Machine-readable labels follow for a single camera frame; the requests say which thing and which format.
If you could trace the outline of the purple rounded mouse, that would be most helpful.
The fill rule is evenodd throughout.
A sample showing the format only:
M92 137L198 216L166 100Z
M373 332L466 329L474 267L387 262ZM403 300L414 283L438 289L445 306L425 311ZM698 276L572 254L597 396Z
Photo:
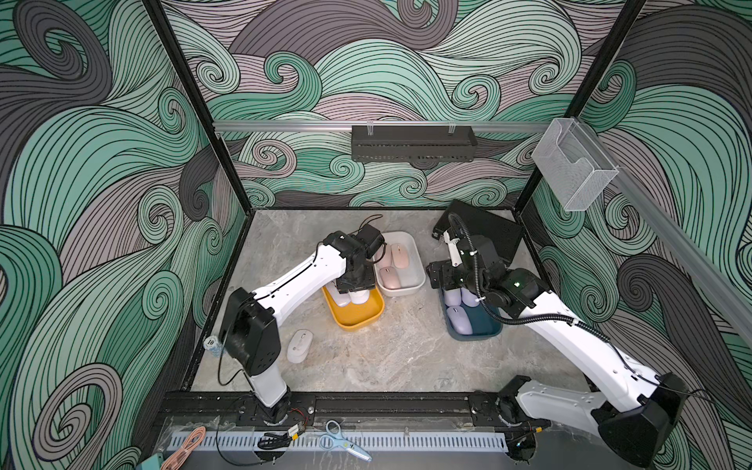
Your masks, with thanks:
M444 302L447 307L460 307L462 291L460 289L444 290Z
M479 298L476 294L470 290L462 288L460 291L461 301L466 307L478 307L480 305Z

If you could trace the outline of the peach mouse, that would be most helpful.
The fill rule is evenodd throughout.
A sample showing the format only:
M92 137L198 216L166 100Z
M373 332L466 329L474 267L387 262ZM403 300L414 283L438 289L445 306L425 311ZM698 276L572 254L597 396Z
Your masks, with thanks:
M391 244L392 264L397 269L407 269L410 265L409 250L404 244Z

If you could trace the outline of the white storage box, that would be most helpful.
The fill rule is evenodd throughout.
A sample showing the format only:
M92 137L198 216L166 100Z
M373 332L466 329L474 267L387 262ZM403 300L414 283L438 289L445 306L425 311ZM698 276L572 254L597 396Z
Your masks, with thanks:
M374 271L376 276L376 283L383 295L389 298L405 297L415 294L420 290L426 282L426 274L423 270L423 264L419 255L419 250L415 243L414 238L405 231L392 231L385 232L383 234L385 239L385 246L380 248L377 254L373 257ZM379 268L376 266L380 256L383 254L383 250L387 245L401 243L407 247L410 256L410 265L407 269L397 269L399 279L401 279L401 289L388 290L383 287L382 281L379 276Z

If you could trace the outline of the pale lilac white mouse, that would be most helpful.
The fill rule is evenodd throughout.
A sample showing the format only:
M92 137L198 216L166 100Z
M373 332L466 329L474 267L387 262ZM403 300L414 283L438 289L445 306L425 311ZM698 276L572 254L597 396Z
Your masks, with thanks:
M334 282L328 283L325 288L335 305L337 305L338 307L346 307L347 305L350 305L350 295L340 293Z

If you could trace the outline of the purple slim mouse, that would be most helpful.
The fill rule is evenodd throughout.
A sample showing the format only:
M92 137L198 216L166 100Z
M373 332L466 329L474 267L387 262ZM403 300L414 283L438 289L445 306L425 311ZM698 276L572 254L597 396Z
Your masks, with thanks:
M460 307L460 305L457 307L448 307L446 309L446 316L450 321L450 325L452 325L452 329L454 329L458 335L470 336L473 334L472 324L463 307Z

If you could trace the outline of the dark teal storage box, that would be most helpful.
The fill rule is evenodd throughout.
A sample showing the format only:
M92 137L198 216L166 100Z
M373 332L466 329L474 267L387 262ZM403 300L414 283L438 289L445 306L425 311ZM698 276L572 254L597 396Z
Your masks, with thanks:
M491 317L489 317L489 315L483 310L483 307L480 305L478 305L478 307L466 307L466 305L462 304L460 307L463 307L469 316L473 328L473 334L470 336L458 335L456 331L452 329L452 325L450 325L450 321L447 317L448 307L444 302L444 290L440 291L440 299L444 304L443 313L446 329L448 329L448 334L450 334L450 337L454 338L454 340L459 342L483 341L501 334L503 326L499 322L491 319Z

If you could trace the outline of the yellow storage box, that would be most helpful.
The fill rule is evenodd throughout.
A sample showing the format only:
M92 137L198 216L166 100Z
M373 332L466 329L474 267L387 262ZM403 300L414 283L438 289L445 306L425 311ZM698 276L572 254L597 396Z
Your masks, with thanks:
M346 307L335 305L325 287L322 292L335 322L345 330L356 330L374 323L385 309L384 298L377 288L370 290L370 298L365 304L350 303Z

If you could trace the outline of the pink rounded mouse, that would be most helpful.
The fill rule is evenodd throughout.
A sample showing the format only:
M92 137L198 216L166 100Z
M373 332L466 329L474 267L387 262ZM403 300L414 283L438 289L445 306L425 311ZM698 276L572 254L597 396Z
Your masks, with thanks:
M378 266L379 269L390 268L393 265L392 258L392 249L389 245L387 245L384 248L383 254L380 256L378 262L376 262L376 266Z

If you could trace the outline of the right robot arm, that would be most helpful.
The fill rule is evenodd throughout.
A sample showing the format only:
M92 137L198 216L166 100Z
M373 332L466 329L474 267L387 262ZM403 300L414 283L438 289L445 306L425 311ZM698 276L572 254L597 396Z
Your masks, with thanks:
M585 431L626 462L650 466L678 424L689 394L685 382L621 351L576 317L533 272L509 269L490 239L454 229L443 237L450 257L427 266L433 288L460 291L496 323L532 329L593 384L593 391L583 393L518 375L499 392L501 419L509 424L548 421Z

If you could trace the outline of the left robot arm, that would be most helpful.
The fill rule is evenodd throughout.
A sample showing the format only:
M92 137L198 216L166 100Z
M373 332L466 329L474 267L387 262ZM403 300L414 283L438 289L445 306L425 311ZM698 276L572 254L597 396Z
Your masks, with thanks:
M279 370L279 327L309 297L333 283L351 305L362 305L376 287L373 257L385 244L369 223L353 233L335 231L301 264L251 292L239 288L229 298L219 340L242 366L266 419L277 422L289 409L290 389Z

